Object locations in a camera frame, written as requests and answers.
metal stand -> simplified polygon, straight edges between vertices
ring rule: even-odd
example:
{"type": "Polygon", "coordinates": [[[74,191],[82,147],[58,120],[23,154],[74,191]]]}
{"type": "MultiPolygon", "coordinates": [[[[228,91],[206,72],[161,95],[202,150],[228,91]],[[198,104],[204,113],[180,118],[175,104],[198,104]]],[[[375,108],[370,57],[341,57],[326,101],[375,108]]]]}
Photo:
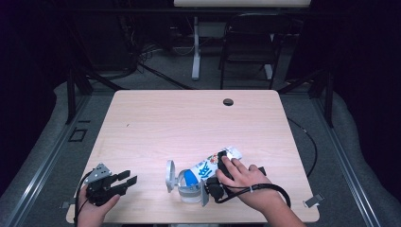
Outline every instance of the metal stand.
{"type": "Polygon", "coordinates": [[[324,119],[330,128],[333,128],[332,109],[333,109],[333,74],[332,70],[321,69],[304,78],[298,79],[290,85],[278,90],[278,94],[285,94],[292,89],[301,86],[303,83],[315,79],[309,88],[309,97],[320,97],[325,87],[324,97],[324,119]]]}
{"type": "Polygon", "coordinates": [[[100,83],[108,86],[114,91],[125,90],[124,88],[110,82],[109,80],[103,78],[101,75],[92,72],[90,70],[85,69],[84,67],[80,67],[80,70],[77,69],[76,66],[72,66],[73,69],[70,70],[70,73],[67,78],[67,95],[68,95],[68,118],[65,124],[69,124],[71,120],[76,115],[76,91],[75,86],[77,85],[79,91],[85,95],[90,95],[94,88],[89,83],[89,80],[86,78],[86,75],[91,77],[92,79],[96,79],[100,83]]]}
{"type": "Polygon", "coordinates": [[[200,68],[201,68],[201,54],[200,54],[200,34],[198,17],[194,18],[194,63],[192,65],[192,79],[200,79],[200,68]]]}

cable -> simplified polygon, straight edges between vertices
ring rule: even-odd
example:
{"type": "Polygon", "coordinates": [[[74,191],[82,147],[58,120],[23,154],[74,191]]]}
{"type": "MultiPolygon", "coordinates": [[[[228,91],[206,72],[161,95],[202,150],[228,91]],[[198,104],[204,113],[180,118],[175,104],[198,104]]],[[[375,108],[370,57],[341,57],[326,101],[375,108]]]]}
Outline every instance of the cable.
{"type": "Polygon", "coordinates": [[[286,190],[284,190],[284,188],[282,188],[279,185],[272,184],[272,183],[258,183],[258,184],[255,184],[255,185],[252,185],[252,186],[249,186],[249,187],[232,187],[232,188],[244,188],[244,189],[241,190],[241,191],[235,192],[233,194],[230,194],[227,198],[225,198],[223,200],[219,201],[218,199],[217,200],[215,199],[215,202],[216,203],[224,203],[224,202],[226,202],[226,201],[228,201],[228,200],[230,200],[230,199],[232,199],[234,197],[237,197],[239,195],[242,195],[242,194],[244,194],[246,192],[251,192],[252,193],[254,190],[257,190],[257,189],[273,189],[273,190],[276,190],[276,191],[280,192],[283,195],[284,199],[286,200],[287,206],[289,208],[291,208],[291,200],[289,199],[288,193],[286,192],[286,190]]]}
{"type": "Polygon", "coordinates": [[[87,174],[85,174],[85,176],[83,176],[83,178],[80,180],[79,185],[78,185],[78,189],[77,189],[77,192],[76,192],[76,199],[75,199],[75,216],[74,216],[74,225],[75,225],[75,226],[78,225],[78,215],[79,215],[79,213],[80,213],[80,210],[82,209],[83,205],[86,203],[86,202],[85,202],[84,204],[82,204],[82,206],[78,209],[78,207],[79,207],[79,193],[80,193],[80,189],[82,188],[83,181],[85,181],[85,179],[86,179],[89,175],[91,175],[91,173],[92,173],[92,171],[90,171],[90,172],[88,172],[87,174]]]}
{"type": "Polygon", "coordinates": [[[307,135],[307,137],[309,138],[309,140],[312,142],[313,147],[315,149],[315,158],[313,160],[313,165],[312,167],[309,169],[309,171],[306,174],[306,177],[308,178],[310,176],[310,174],[312,173],[313,169],[315,168],[316,163],[318,162],[318,147],[316,146],[315,141],[313,140],[312,136],[310,136],[310,134],[306,131],[306,129],[304,129],[301,125],[299,125],[298,123],[296,123],[294,120],[292,120],[291,118],[287,117],[287,119],[294,123],[296,126],[298,126],[302,131],[304,131],[304,133],[307,135]]]}
{"type": "Polygon", "coordinates": [[[119,74],[119,75],[113,75],[113,76],[104,76],[102,75],[103,78],[108,79],[108,80],[114,80],[114,79],[122,79],[126,78],[127,76],[131,75],[132,73],[135,72],[135,69],[129,69],[125,73],[119,74]]]}
{"type": "Polygon", "coordinates": [[[178,86],[178,87],[180,87],[180,88],[184,88],[184,89],[186,89],[186,90],[197,90],[196,88],[193,88],[193,87],[187,86],[187,85],[185,85],[185,84],[182,84],[182,83],[180,83],[180,82],[178,82],[178,81],[176,81],[176,80],[174,80],[174,79],[172,79],[172,78],[170,78],[170,77],[168,77],[168,76],[162,74],[162,73],[159,72],[159,71],[156,71],[156,70],[154,70],[154,69],[152,69],[152,68],[149,68],[148,66],[144,65],[144,64],[141,63],[141,62],[138,62],[138,64],[141,65],[142,67],[144,67],[144,68],[145,68],[146,70],[148,70],[150,73],[153,73],[154,75],[156,75],[156,76],[159,77],[159,78],[165,79],[167,82],[169,82],[169,83],[171,83],[171,84],[173,84],[173,85],[175,85],[175,86],[178,86]]]}
{"type": "Polygon", "coordinates": [[[195,48],[195,46],[192,45],[192,46],[188,46],[188,47],[173,47],[172,49],[174,50],[174,53],[184,56],[184,55],[190,54],[192,52],[192,50],[194,50],[194,48],[195,48]],[[178,49],[185,49],[185,48],[190,48],[190,50],[185,53],[180,53],[180,51],[178,51],[178,49]]]}

gray carpet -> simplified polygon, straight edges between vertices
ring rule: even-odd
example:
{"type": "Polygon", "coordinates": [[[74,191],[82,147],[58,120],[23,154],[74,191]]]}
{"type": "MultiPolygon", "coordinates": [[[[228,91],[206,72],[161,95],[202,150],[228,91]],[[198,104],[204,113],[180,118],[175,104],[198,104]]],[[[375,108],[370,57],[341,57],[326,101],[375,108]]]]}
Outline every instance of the gray carpet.
{"type": "MultiPolygon", "coordinates": [[[[155,51],[152,52],[151,58],[147,59],[145,64],[188,86],[197,89],[218,89],[219,70],[216,53],[214,47],[203,48],[200,80],[198,81],[191,79],[192,54],[178,55],[165,51],[155,51]]],[[[285,50],[281,59],[275,89],[286,85],[283,77],[286,73],[290,53],[290,49],[285,50]]],[[[251,70],[245,67],[241,69],[245,72],[251,70]]],[[[141,73],[142,70],[139,68],[134,74],[122,79],[115,79],[114,82],[125,88],[136,90],[180,89],[148,71],[141,73]]],[[[104,74],[106,77],[112,75],[112,73],[104,74]]],[[[263,71],[255,72],[255,77],[263,78],[263,71]]],[[[19,223],[20,226],[71,226],[65,220],[67,210],[59,207],[63,201],[68,201],[74,195],[113,96],[113,92],[109,88],[97,81],[92,81],[92,83],[95,91],[91,96],[85,97],[78,94],[80,111],[76,120],[69,127],[64,126],[67,117],[66,86],[63,84],[55,90],[58,95],[58,103],[50,121],[8,191],[0,199],[0,226],[6,226],[7,223],[19,223]],[[70,138],[73,140],[81,139],[80,133],[83,131],[86,133],[81,142],[68,142],[70,138]],[[44,176],[44,185],[40,185],[39,193],[34,194],[35,196],[31,198],[32,201],[23,210],[23,214],[17,214],[18,220],[9,222],[15,217],[13,212],[16,211],[15,208],[21,205],[21,198],[26,195],[25,191],[31,180],[37,176],[35,175],[37,169],[41,168],[46,157],[55,148],[59,150],[59,155],[52,156],[54,165],[48,169],[49,174],[44,176]]],[[[245,80],[227,85],[227,89],[266,89],[264,83],[248,84],[245,80]]],[[[321,218],[316,223],[309,223],[308,226],[367,226],[367,222],[361,215],[356,203],[355,195],[353,195],[349,183],[344,178],[333,140],[327,133],[325,123],[320,118],[322,115],[319,109],[321,102],[316,99],[309,99],[305,93],[305,88],[299,88],[295,92],[282,95],[281,98],[288,117],[305,128],[316,142],[318,160],[313,172],[311,172],[309,182],[314,194],[322,193],[325,197],[319,206],[321,218]]],[[[303,130],[292,122],[288,123],[300,151],[305,172],[308,172],[315,157],[313,144],[303,130]]],[[[339,96],[335,96],[334,99],[333,123],[334,131],[339,137],[367,197],[370,199],[379,222],[382,226],[399,226],[401,223],[401,206],[381,187],[375,174],[364,162],[357,141],[354,121],[339,96]]]]}

human hand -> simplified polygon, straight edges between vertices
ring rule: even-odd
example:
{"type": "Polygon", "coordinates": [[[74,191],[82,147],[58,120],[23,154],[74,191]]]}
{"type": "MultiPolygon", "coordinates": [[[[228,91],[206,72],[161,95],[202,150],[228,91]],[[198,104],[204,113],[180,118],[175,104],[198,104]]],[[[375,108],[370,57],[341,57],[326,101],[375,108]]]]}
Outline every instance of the human hand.
{"type": "MultiPolygon", "coordinates": [[[[241,191],[245,187],[250,187],[258,183],[271,183],[255,165],[250,165],[249,168],[246,168],[239,160],[233,158],[230,161],[226,156],[221,157],[221,161],[225,164],[234,179],[231,180],[226,177],[220,169],[216,171],[216,175],[220,182],[227,185],[233,192],[241,191]]],[[[238,197],[245,204],[260,212],[265,210],[271,199],[278,198],[281,200],[280,195],[271,189],[255,190],[252,193],[247,192],[238,197]]]]}
{"type": "Polygon", "coordinates": [[[118,203],[120,195],[115,195],[101,206],[95,206],[87,201],[86,188],[84,185],[79,192],[79,208],[78,226],[98,227],[103,223],[106,214],[118,203]]]}

black cable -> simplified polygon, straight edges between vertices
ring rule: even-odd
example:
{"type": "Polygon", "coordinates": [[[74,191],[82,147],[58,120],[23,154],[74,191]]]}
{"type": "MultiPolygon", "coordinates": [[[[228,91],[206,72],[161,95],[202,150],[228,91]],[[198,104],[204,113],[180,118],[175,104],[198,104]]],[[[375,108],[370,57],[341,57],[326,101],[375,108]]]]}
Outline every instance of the black cable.
{"type": "Polygon", "coordinates": [[[174,79],[172,79],[172,78],[170,78],[170,77],[168,77],[168,76],[162,74],[161,72],[156,71],[156,70],[154,70],[154,69],[152,69],[152,68],[150,68],[150,67],[144,65],[144,64],[141,63],[141,62],[138,62],[138,64],[141,65],[142,67],[144,67],[144,68],[145,68],[146,70],[148,70],[150,73],[156,75],[157,77],[159,77],[159,78],[161,78],[161,79],[165,79],[167,82],[169,82],[169,83],[171,83],[171,84],[173,84],[173,85],[175,85],[175,86],[178,86],[178,87],[180,87],[180,88],[184,88],[184,89],[186,89],[186,90],[197,90],[196,88],[193,88],[193,87],[187,86],[187,85],[185,85],[185,84],[182,84],[182,83],[180,83],[180,82],[178,82],[178,81],[176,81],[176,80],[174,80],[174,79]]]}
{"type": "Polygon", "coordinates": [[[287,117],[287,119],[294,123],[296,126],[298,126],[302,131],[304,131],[304,133],[307,135],[307,137],[309,138],[309,140],[312,142],[313,147],[315,149],[315,158],[313,160],[313,165],[312,167],[309,169],[309,171],[306,174],[306,177],[309,177],[310,174],[312,173],[313,169],[315,168],[316,163],[318,162],[318,147],[316,146],[315,140],[313,140],[312,136],[310,136],[310,134],[306,131],[306,129],[304,129],[301,125],[299,125],[298,123],[296,123],[294,120],[292,120],[291,118],[287,117]]]}
{"type": "Polygon", "coordinates": [[[122,78],[126,78],[127,76],[131,75],[134,72],[135,72],[135,69],[132,68],[132,69],[126,70],[125,72],[123,72],[122,74],[119,74],[119,75],[113,75],[113,76],[103,76],[102,75],[102,77],[105,79],[108,79],[108,80],[122,79],[122,78]]]}
{"type": "Polygon", "coordinates": [[[78,215],[79,215],[79,212],[80,212],[80,210],[82,209],[83,205],[86,203],[86,202],[85,202],[84,204],[82,204],[82,206],[78,209],[78,207],[79,207],[79,193],[80,193],[80,189],[82,188],[83,181],[85,181],[85,179],[86,179],[89,175],[91,175],[91,173],[92,173],[92,171],[90,171],[90,172],[88,172],[87,174],[85,174],[85,176],[80,180],[79,185],[78,185],[78,189],[77,189],[77,192],[76,192],[76,199],[75,199],[75,216],[74,216],[74,225],[75,225],[75,226],[78,225],[78,215]]]}
{"type": "Polygon", "coordinates": [[[216,203],[224,203],[224,202],[229,201],[230,199],[232,199],[234,197],[242,195],[242,194],[244,194],[246,192],[253,192],[254,190],[257,190],[257,189],[273,189],[273,190],[276,190],[276,191],[280,192],[283,195],[284,199],[286,200],[287,206],[289,208],[291,208],[291,200],[289,198],[288,193],[286,192],[286,190],[284,190],[284,188],[282,188],[279,185],[272,184],[272,183],[258,183],[258,184],[255,184],[255,185],[252,185],[252,186],[249,186],[249,187],[241,187],[241,188],[244,188],[244,189],[241,190],[241,191],[235,192],[233,194],[230,194],[227,198],[225,198],[223,200],[217,199],[217,200],[215,200],[215,202],[216,203]]]}
{"type": "Polygon", "coordinates": [[[155,50],[158,50],[158,46],[157,45],[148,44],[148,46],[144,46],[143,47],[141,55],[147,54],[147,53],[152,53],[155,50]]]}

